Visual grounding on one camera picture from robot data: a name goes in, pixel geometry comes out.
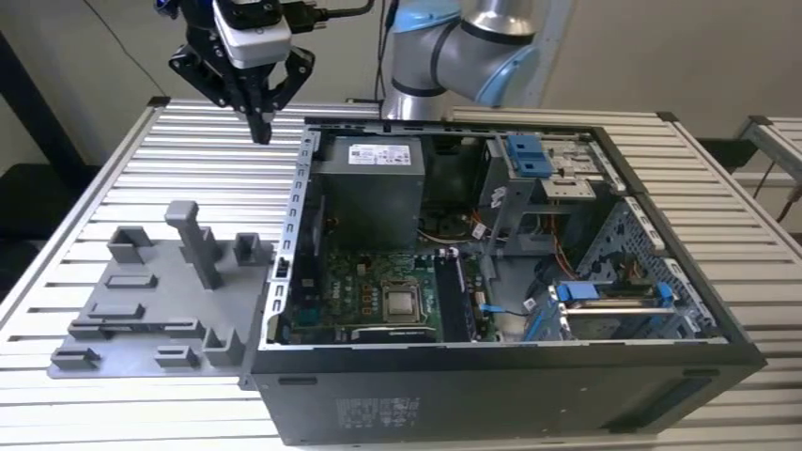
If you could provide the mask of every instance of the cable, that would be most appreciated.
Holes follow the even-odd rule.
[[[771,172],[773,169],[774,169],[774,162],[771,162],[771,164],[769,165],[769,169],[766,169],[766,174],[763,174],[763,178],[761,179],[761,182],[757,184],[757,188],[754,188],[754,194],[751,195],[751,198],[757,199],[757,195],[761,192],[761,188],[763,188],[763,183],[766,183],[766,179],[769,178],[769,173]]]
[[[786,205],[782,208],[782,211],[779,211],[779,216],[777,216],[777,219],[775,219],[777,223],[782,223],[782,220],[786,219],[786,216],[789,215],[789,211],[791,210],[791,205],[793,205],[793,200],[786,202]]]
[[[442,238],[438,237],[432,237],[431,235],[428,235],[426,232],[423,232],[420,229],[418,229],[418,233],[422,237],[424,237],[427,240],[436,242],[439,244],[459,244],[460,242],[468,242],[471,240],[443,240]]]
[[[364,6],[359,8],[330,9],[326,11],[326,15],[330,19],[360,16],[362,14],[367,14],[371,11],[375,3],[376,0],[367,0]]]
[[[396,21],[396,13],[399,12],[400,0],[391,0],[390,7],[387,7],[387,13],[384,12],[384,1],[382,0],[382,16],[383,22],[380,24],[380,42],[379,42],[379,57],[376,61],[376,77],[374,79],[374,100],[379,101],[379,87],[380,97],[387,98],[387,86],[384,85],[384,53],[387,52],[387,38],[390,37],[390,30]]]
[[[379,40],[376,41],[376,75],[374,77],[374,101],[379,101],[379,82],[383,84],[383,70],[382,70],[382,42],[384,31],[384,13],[387,11],[387,0],[380,0],[380,14],[379,14]]]
[[[571,265],[567,262],[566,253],[563,252],[563,246],[561,245],[561,240],[557,238],[557,222],[554,221],[554,215],[551,215],[551,236],[554,237],[554,256],[557,257],[557,263],[558,265],[561,265],[561,268],[567,274],[567,276],[573,280],[577,280],[577,274],[574,273],[574,269],[571,268]]]
[[[479,306],[479,309],[487,313],[506,313],[508,315],[515,315],[516,317],[524,317],[524,318],[528,317],[528,315],[526,313],[514,312],[511,310],[507,310],[506,308],[503,308],[499,305],[490,305],[488,303],[483,303]]]
[[[92,3],[89,3],[89,0],[83,0],[83,2],[84,2],[84,5],[87,5],[87,7],[92,10],[92,14],[95,15],[95,17],[97,18],[97,20],[100,21],[100,23],[103,23],[103,26],[105,26],[105,29],[109,30],[109,34],[112,35],[113,40],[116,40],[116,43],[119,44],[120,49],[123,50],[123,53],[125,54],[125,56],[128,57],[128,59],[131,59],[132,62],[136,64],[136,66],[139,67],[139,70],[141,70],[141,73],[144,73],[146,76],[151,79],[151,82],[154,83],[154,86],[156,87],[156,89],[159,90],[159,92],[162,93],[162,95],[164,97],[167,97],[167,92],[164,92],[164,89],[162,88],[160,84],[156,82],[156,80],[155,80],[154,76],[151,75],[151,73],[146,70],[146,68],[141,67],[141,64],[139,64],[139,61],[136,61],[136,58],[133,58],[133,56],[128,53],[128,49],[125,48],[125,45],[123,44],[123,41],[120,40],[119,36],[113,32],[112,27],[109,26],[109,24],[103,19],[103,16],[100,15],[100,13],[97,12],[97,10],[92,6]]]

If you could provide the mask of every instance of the white wall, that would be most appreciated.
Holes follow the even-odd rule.
[[[91,1],[168,95],[198,98],[167,67],[183,22],[159,17],[150,0]],[[802,116],[802,1],[575,2],[545,107],[667,109],[703,136],[730,136],[747,114]],[[371,96],[378,14],[298,36],[318,55],[299,101]],[[80,0],[0,0],[0,27],[72,141],[100,163],[158,93],[152,83]]]
[[[669,110],[699,137],[799,117],[801,23],[799,0],[577,0],[543,107]]]
[[[25,127],[0,97],[0,177],[15,164],[45,161]]]

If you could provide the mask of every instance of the gray plastic block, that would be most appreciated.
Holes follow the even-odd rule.
[[[184,243],[182,254],[192,263],[203,287],[215,289],[223,284],[223,279],[215,268],[216,242],[210,233],[204,236],[198,226],[198,204],[192,200],[175,200],[164,213],[164,221],[175,227]]]
[[[96,303],[87,316],[92,319],[139,319],[144,313],[146,307],[141,306],[141,303]]]
[[[192,205],[179,203],[176,208],[174,203],[168,210],[171,221],[187,219],[190,228],[196,227]],[[180,249],[188,250],[192,243],[154,240],[151,246],[136,247],[144,263],[109,262],[68,328],[63,345],[68,353],[52,357],[51,377],[239,375],[243,340],[252,337],[254,318],[260,317],[266,299],[272,245],[250,234],[215,241],[212,233],[200,228],[196,233],[206,238],[195,256],[212,265],[220,278],[218,288],[206,289],[195,264],[184,260]],[[109,278],[125,283],[109,287]],[[71,353],[89,347],[92,354]]]
[[[171,324],[164,326],[164,333],[170,338],[203,338],[206,327],[198,318],[171,319]]]
[[[64,370],[95,369],[100,357],[92,348],[59,348],[51,356],[52,364]]]
[[[262,241],[258,233],[236,234],[235,257],[239,266],[260,266],[270,263],[270,256],[262,249]]]
[[[107,288],[155,288],[156,282],[152,274],[109,274],[103,283]]]
[[[246,346],[236,336],[236,331],[232,329],[220,339],[215,330],[210,329],[203,340],[203,353],[210,359],[212,366],[234,366],[242,364],[242,355],[246,351]]]
[[[159,346],[155,349],[155,361],[163,368],[186,368],[198,365],[198,356],[186,345]]]
[[[107,243],[113,260],[123,264],[143,264],[144,261],[136,249],[152,245],[144,228],[139,226],[117,227]]]

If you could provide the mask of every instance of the camera on robot arm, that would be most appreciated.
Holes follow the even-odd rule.
[[[187,22],[187,44],[171,69],[219,107],[231,106],[248,123],[255,143],[270,144],[271,121],[312,74],[315,54],[291,43],[294,34],[324,28],[330,19],[370,12],[316,8],[315,2],[279,0],[155,0],[159,14]],[[276,63],[287,76],[270,85]]]

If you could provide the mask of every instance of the slotted aluminum surface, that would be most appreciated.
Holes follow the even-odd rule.
[[[458,120],[607,129],[769,366],[658,437],[363,448],[802,449],[802,252],[682,126],[654,114],[455,113]],[[275,240],[303,116],[375,114],[364,105],[296,105],[278,116],[274,143],[259,147],[235,115],[206,103],[174,101],[146,112],[0,306],[0,444],[33,445],[27,451],[52,443],[103,451],[283,448],[258,394],[240,391],[234,378],[52,381],[44,368],[103,272],[116,226],[144,225],[156,238],[172,237],[158,221],[168,202],[188,198],[220,238],[248,230]]]
[[[802,118],[751,117],[739,137],[753,141],[771,160],[791,175],[795,183],[801,184]]]

